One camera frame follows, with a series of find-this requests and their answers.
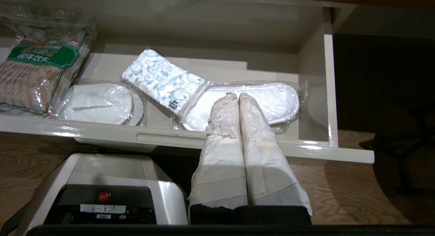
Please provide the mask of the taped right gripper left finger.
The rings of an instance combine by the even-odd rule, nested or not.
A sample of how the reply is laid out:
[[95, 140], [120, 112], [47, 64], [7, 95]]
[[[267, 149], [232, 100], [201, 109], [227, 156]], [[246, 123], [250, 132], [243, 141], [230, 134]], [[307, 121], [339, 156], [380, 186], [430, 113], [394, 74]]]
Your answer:
[[238, 97], [227, 93], [212, 106], [199, 165], [191, 179], [189, 208], [248, 205]]

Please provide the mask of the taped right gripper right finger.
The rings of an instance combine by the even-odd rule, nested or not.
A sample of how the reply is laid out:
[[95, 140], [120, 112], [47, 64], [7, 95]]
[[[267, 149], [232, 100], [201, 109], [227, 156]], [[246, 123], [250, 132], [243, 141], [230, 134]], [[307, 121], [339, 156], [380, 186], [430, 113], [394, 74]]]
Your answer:
[[247, 93], [242, 93], [238, 100], [250, 203], [302, 206], [312, 216], [309, 196], [292, 171], [259, 104]]

